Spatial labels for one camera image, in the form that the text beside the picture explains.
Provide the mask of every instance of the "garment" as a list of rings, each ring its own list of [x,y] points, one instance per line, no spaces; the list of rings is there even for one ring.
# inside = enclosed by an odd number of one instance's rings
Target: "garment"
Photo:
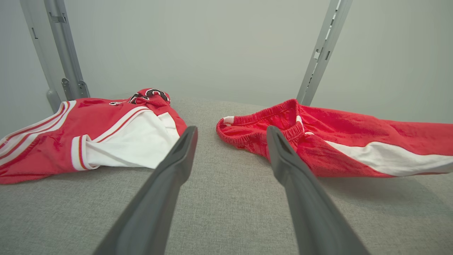
[[[401,177],[453,170],[453,124],[380,120],[299,105],[296,99],[248,116],[224,117],[219,137],[270,160],[266,128],[278,127],[319,177]]]
[[[0,141],[0,183],[99,166],[155,168],[186,124],[170,96],[143,89],[129,99],[82,98]]]

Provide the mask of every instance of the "red stripe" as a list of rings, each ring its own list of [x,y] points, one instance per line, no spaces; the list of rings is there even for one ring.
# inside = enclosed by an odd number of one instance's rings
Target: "red stripe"
[[[14,152],[14,151],[15,151],[22,143],[24,143],[24,141],[25,141],[30,135],[36,134],[36,133],[40,133],[40,132],[44,132],[44,131],[46,131],[46,130],[49,130],[49,129],[53,128],[53,127],[54,127],[54,126],[55,126],[55,125],[63,118],[63,115],[60,116],[60,118],[58,119],[58,121],[56,121],[52,126],[46,128],[46,129],[44,129],[44,130],[41,130],[41,131],[36,131],[36,132],[33,132],[33,133],[28,133],[28,134],[27,134],[26,136],[24,136],[24,137],[22,138],[22,140],[20,140],[19,143],[16,144],[16,146],[14,146],[8,153],[6,153],[6,154],[3,155],[3,156],[0,156],[0,159],[3,159],[3,158],[5,158],[5,157],[7,157],[8,155],[10,155],[11,153],[13,153],[13,152]]]
[[[82,137],[80,136],[79,138],[79,161],[80,165],[83,167],[83,169],[88,170],[88,168],[85,167],[83,164],[83,158],[82,158]]]
[[[6,143],[8,143],[8,141],[9,141],[11,138],[13,138],[13,137],[15,137],[15,136],[18,136],[18,135],[20,135],[20,134],[26,133],[26,132],[28,132],[28,131],[31,131],[31,130],[33,130],[33,129],[37,129],[37,128],[39,128],[40,126],[45,125],[45,124],[49,123],[50,121],[54,120],[55,118],[57,118],[58,116],[60,116],[60,115],[63,113],[63,111],[65,110],[65,108],[66,108],[66,106],[63,105],[63,108],[61,109],[61,111],[60,111],[57,115],[55,115],[53,118],[49,119],[48,121],[45,121],[45,122],[39,124],[38,126],[30,127],[30,128],[28,128],[28,129],[23,130],[23,131],[18,132],[18,133],[12,133],[11,136],[8,137],[8,138],[6,139],[6,141],[4,141],[2,144],[0,144],[0,149],[3,148],[3,146],[5,146]]]
[[[149,110],[149,109],[140,109],[138,111],[136,111],[134,114],[132,114],[129,118],[127,118],[126,121],[123,122],[123,124],[121,124],[121,126],[119,128],[117,128],[113,133],[109,134],[108,136],[104,137],[103,139],[101,139],[100,141],[98,142],[102,142],[104,141],[105,139],[107,139],[108,137],[110,137],[111,135],[113,135],[114,133],[118,132],[118,130],[120,128],[122,128],[133,116],[135,116],[137,113],[141,112],[141,111],[145,111],[145,110]]]

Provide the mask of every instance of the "clothing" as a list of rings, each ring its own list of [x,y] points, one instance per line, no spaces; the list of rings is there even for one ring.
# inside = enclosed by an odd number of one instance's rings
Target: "clothing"
[[[1,140],[0,183],[101,165],[156,168],[186,127],[170,96],[153,88],[124,100],[63,102],[56,114]]]
[[[380,120],[300,105],[296,99],[248,116],[224,117],[219,137],[270,160],[266,128],[278,127],[319,177],[401,177],[453,170],[453,124]]]

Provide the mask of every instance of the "white wall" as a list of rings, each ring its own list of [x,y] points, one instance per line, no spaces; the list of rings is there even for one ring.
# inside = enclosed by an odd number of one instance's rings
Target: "white wall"
[[[65,0],[92,97],[295,98],[329,0]]]
[[[47,90],[20,2],[0,1],[0,137],[52,115]]]
[[[453,1],[353,1],[311,106],[453,123]]]

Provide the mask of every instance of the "gray fabric surface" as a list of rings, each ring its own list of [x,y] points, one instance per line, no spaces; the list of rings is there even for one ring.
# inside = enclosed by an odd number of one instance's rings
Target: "gray fabric surface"
[[[228,115],[263,107],[172,98],[197,125],[166,254],[297,254],[284,189],[270,164],[215,133]],[[0,186],[0,254],[90,254],[152,170],[102,167]],[[451,254],[453,174],[320,180],[372,254]]]

